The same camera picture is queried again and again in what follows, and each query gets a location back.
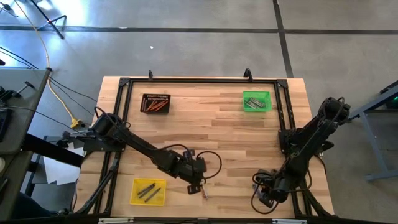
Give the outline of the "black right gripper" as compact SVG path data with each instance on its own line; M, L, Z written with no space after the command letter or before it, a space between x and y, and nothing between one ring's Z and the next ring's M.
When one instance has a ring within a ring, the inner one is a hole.
M270 172L259 169L253 175L253 182L259 186L260 193L268 194L274 202L283 203L287 200L292 179L284 169Z

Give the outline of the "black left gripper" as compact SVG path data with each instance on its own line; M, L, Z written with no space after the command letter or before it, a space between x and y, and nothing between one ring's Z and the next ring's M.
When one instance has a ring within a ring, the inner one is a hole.
M207 180L204 178L204 173L207 171L204 158L197 157L196 159L180 159L177 165L178 177L191 185L205 186Z

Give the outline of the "white label strip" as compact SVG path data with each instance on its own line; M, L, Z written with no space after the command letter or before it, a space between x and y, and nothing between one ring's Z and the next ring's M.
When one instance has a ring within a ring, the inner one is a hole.
M130 224L134 223L134 219L131 217L109 217L100 218L98 224Z
M272 219L272 224L308 224L308 223L306 220L275 218Z

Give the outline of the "yellow plastic basket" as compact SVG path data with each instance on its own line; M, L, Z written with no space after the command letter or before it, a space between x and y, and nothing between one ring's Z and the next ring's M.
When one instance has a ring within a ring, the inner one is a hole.
M148 194L146 194L142 198L139 198L139 195L137 193L152 183L155 183L155 187ZM159 187L161 187L161 190L158 192L158 194L147 203L144 203L144 200ZM134 179L132 184L130 204L161 207L165 203L165 191L166 191L166 180L164 179L136 178Z

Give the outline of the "black plastic basket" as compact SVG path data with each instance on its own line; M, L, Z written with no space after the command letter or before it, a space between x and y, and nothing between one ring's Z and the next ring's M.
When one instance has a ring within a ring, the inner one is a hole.
M153 101L169 101L169 103L158 111L147 111L148 107ZM145 114L168 114L170 111L171 95L168 94L149 94L145 93L142 96L140 112Z

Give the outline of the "green plastic basket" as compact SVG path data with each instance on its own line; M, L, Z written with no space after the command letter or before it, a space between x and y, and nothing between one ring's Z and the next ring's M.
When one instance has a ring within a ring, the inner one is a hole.
M248 98L256 98L264 103L265 109L253 109L245 104ZM243 110L245 112L265 112L272 109L271 94L268 91L243 91Z

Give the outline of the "white paper sheet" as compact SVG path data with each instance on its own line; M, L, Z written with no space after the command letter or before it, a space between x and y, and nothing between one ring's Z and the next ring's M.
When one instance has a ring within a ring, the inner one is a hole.
M48 157L44 157L44 166L48 184L70 184L75 182L80 175L79 167L62 163Z

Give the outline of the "person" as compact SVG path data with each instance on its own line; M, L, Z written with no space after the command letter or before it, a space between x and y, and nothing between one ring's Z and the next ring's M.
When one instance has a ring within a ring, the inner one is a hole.
M35 200L26 194L18 193L12 211L12 219L51 217L51 211L42 208Z

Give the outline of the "grey side desk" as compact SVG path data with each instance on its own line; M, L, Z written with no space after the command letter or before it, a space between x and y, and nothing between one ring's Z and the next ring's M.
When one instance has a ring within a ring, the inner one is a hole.
M0 158L6 163L4 170L0 172L0 178L7 179L5 189L0 193L0 221L11 217L32 158L32 153L22 151L21 146L48 77L47 70L0 69L0 86L6 90L24 89L21 97L11 98L7 102L12 106L13 112L3 142L0 142Z

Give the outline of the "black desk clamp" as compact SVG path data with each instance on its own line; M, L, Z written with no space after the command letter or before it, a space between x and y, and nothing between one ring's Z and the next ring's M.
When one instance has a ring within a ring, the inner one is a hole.
M18 91L15 91L15 90L6 90L4 93L1 93L0 94L0 100L2 100L2 101L7 101L7 100L9 100L10 98L12 98L12 97L14 97L14 98L20 98L21 97L21 93L26 89L26 88L28 88L28 87L30 87L30 88L35 88L35 86L33 86L33 84L31 84L30 82L28 82L28 81L25 81L24 82L25 83L25 85L20 89L20 90L18 90Z

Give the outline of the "black floor stand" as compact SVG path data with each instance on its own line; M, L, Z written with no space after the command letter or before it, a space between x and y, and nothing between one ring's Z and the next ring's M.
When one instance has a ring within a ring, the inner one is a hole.
M64 19L64 21L67 19L67 16L64 14L62 16L56 17L54 19L50 19L46 13L44 13L43 10L41 10L41 8L37 5L37 3L34 0L29 0L34 7L39 11L39 13L44 17L46 23L42 26L40 26L37 30L44 28L46 25L49 25L50 27L53 28L53 30L57 33L57 35L63 40L65 37L63 36L63 34L60 32L60 30L57 28L57 26L55 25L55 23L61 19Z

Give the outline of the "grey metal table frame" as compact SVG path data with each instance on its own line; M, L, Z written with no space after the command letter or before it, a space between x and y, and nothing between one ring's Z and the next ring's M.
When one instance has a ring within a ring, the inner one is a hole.
M380 168L367 181L398 177L398 168L387 166L387 151L398 152L398 80L383 88L375 99L351 112L349 120L360 119Z

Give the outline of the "black metal table frame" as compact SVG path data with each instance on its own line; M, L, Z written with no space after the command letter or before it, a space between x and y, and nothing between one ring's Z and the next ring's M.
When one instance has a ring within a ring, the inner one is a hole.
M272 109L245 112L243 91L268 91ZM168 114L140 112L142 96L171 95ZM305 126L313 113L301 78L177 78L164 83L145 81L125 87L130 95L127 121L136 135L155 146L183 144L206 159L208 200L189 195L187 183L158 170L150 159L131 147L121 155L113 190L114 217L166 218L292 218L288 199L270 210L253 198L252 175L259 169L278 169L280 122ZM163 206L131 205L136 178L166 180Z

